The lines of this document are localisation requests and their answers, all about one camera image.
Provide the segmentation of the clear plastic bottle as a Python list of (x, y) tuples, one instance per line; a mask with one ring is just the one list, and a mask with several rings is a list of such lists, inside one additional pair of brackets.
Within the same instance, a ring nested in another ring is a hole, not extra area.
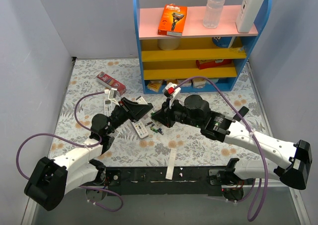
[(203, 18), (204, 27), (210, 29), (218, 27), (224, 3), (225, 0), (207, 0)]

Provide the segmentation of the white slim battery cover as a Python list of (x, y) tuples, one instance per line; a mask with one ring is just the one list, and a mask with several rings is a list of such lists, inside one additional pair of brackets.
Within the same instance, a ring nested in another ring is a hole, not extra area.
[(168, 166), (166, 170), (166, 176), (165, 178), (167, 180), (172, 180), (173, 177), (173, 171), (174, 171), (174, 163), (175, 163), (175, 158), (176, 158), (176, 148), (170, 149), (170, 155), (169, 155), (169, 160), (168, 160)]

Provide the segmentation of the blue yellow wooden shelf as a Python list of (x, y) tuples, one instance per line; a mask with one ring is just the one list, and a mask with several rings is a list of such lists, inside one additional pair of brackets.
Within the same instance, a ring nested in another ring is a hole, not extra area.
[[(264, 0), (248, 33), (239, 33), (236, 18), (241, 5), (226, 5), (223, 8), (219, 26), (208, 29), (203, 26), (205, 7), (191, 6), (187, 16), (180, 45), (177, 49), (164, 51), (158, 47), (158, 39), (172, 36), (158, 35), (158, 24), (163, 8), (140, 8), (139, 0), (133, 0), (133, 14), (141, 84), (145, 94), (153, 94), (147, 89), (150, 80), (163, 80), (161, 89), (168, 79), (185, 79), (192, 76), (216, 78), (221, 91), (232, 91), (248, 58), (253, 51), (266, 23), (272, 7), (272, 0)], [(213, 37), (236, 36), (230, 48), (219, 48)], [(232, 63), (220, 67), (200, 70), (196, 60), (232, 59)]]

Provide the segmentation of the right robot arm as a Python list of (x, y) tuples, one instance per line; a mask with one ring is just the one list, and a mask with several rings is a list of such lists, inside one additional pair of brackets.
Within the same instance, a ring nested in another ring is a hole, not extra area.
[(199, 95), (186, 97), (183, 104), (167, 99), (152, 119), (170, 128), (174, 123), (197, 127), (205, 137), (232, 144), (261, 156), (260, 165), (237, 162), (225, 171), (230, 184), (249, 178), (269, 178), (298, 190), (307, 187), (313, 162), (311, 146), (304, 140), (297, 143), (282, 141), (259, 132), (224, 114), (212, 111)]

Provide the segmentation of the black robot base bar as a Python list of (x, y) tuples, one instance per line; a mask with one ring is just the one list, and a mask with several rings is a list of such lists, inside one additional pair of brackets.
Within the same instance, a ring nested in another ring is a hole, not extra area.
[(242, 180), (226, 166), (176, 166), (172, 179), (167, 167), (108, 167), (100, 184), (123, 195), (208, 195), (222, 196), (224, 188), (234, 188), (231, 199), (241, 199), (243, 188), (252, 179)]

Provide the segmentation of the white slim remote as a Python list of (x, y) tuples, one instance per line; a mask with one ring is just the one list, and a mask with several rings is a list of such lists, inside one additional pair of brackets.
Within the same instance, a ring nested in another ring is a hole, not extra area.
[(146, 105), (147, 104), (146, 100), (142, 96), (137, 97), (136, 98), (136, 102), (138, 104), (142, 104), (142, 105)]

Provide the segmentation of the red white toothpaste box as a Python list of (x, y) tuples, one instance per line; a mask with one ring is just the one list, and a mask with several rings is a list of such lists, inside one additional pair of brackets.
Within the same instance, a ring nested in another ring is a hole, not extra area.
[(126, 86), (124, 84), (104, 72), (100, 72), (96, 76), (96, 80), (108, 89), (116, 88), (120, 96), (126, 92)]

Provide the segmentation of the black slim remote control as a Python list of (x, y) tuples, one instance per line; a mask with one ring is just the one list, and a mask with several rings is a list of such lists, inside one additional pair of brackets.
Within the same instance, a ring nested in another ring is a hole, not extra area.
[(245, 106), (243, 106), (239, 111), (238, 114), (236, 114), (233, 119), (236, 121), (241, 121), (241, 117), (243, 118), (247, 113), (249, 112), (249, 109)]

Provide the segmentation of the yellow sponge pack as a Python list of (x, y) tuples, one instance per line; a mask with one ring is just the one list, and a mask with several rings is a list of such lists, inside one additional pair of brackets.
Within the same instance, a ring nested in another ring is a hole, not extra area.
[(163, 83), (163, 80), (150, 80), (149, 83), (147, 84), (147, 89), (154, 92), (159, 92), (162, 86), (162, 83)]

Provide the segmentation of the small white remote control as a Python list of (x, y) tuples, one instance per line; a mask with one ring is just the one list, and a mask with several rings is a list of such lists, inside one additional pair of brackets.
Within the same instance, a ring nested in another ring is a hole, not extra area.
[(137, 135), (140, 139), (144, 139), (149, 136), (149, 132), (147, 131), (144, 123), (142, 121), (131, 122), (133, 128), (135, 129)]

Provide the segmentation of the white plastic bottle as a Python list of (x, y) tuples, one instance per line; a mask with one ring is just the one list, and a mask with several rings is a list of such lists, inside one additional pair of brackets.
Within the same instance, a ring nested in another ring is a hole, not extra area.
[(248, 33), (264, 0), (243, 0), (238, 16), (236, 18), (236, 27), (239, 33)]

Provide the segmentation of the orange razor box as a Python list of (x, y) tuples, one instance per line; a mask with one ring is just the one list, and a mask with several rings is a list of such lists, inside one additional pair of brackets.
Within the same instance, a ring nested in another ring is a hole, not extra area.
[(159, 22), (158, 35), (181, 37), (186, 16), (186, 6), (166, 4)]

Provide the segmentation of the large white remote control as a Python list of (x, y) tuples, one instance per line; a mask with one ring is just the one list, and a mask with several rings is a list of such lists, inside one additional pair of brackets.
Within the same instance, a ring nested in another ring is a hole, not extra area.
[(111, 102), (111, 100), (105, 99), (103, 106), (104, 106), (104, 115), (107, 117), (110, 117), (113, 111), (113, 103)]

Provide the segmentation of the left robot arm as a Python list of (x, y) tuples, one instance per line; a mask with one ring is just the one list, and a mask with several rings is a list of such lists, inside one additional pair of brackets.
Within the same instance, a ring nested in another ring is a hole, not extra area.
[(117, 128), (127, 120), (138, 122), (153, 108), (123, 97), (110, 116), (96, 114), (91, 122), (91, 134), (83, 147), (49, 159), (41, 158), (25, 188), (24, 194), (47, 211), (56, 208), (65, 194), (84, 184), (102, 186), (107, 183), (106, 167), (96, 160), (110, 149)]

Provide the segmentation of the blue paper cup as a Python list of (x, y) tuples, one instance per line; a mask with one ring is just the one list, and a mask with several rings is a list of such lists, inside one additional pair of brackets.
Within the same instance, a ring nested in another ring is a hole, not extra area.
[(232, 37), (213, 37), (213, 43), (219, 48), (230, 48), (233, 45), (236, 36)]

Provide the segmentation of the red snack box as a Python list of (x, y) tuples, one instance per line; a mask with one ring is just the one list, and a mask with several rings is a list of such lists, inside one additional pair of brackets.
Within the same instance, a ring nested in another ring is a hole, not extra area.
[(232, 59), (218, 59), (218, 60), (196, 60), (196, 66), (200, 70), (220, 67), (232, 63)]

